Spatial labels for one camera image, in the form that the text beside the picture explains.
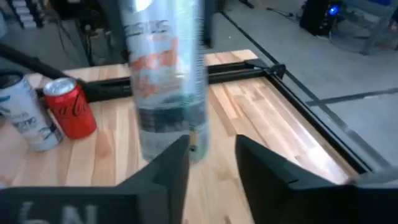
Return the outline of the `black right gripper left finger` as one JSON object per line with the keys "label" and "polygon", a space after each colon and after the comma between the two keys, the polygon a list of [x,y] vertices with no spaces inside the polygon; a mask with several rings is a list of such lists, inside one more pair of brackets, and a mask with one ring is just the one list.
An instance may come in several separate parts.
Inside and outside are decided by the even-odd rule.
{"label": "black right gripper left finger", "polygon": [[119,185],[139,187],[137,211],[141,223],[181,223],[189,176],[189,136],[180,136],[167,149]]}

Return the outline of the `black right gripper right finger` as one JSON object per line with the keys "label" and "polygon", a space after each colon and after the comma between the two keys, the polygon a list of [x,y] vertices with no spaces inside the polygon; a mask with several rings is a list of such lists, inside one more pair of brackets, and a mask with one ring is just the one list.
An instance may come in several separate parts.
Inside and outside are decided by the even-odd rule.
{"label": "black right gripper right finger", "polygon": [[310,172],[247,136],[235,144],[255,223],[356,223],[353,189]]}

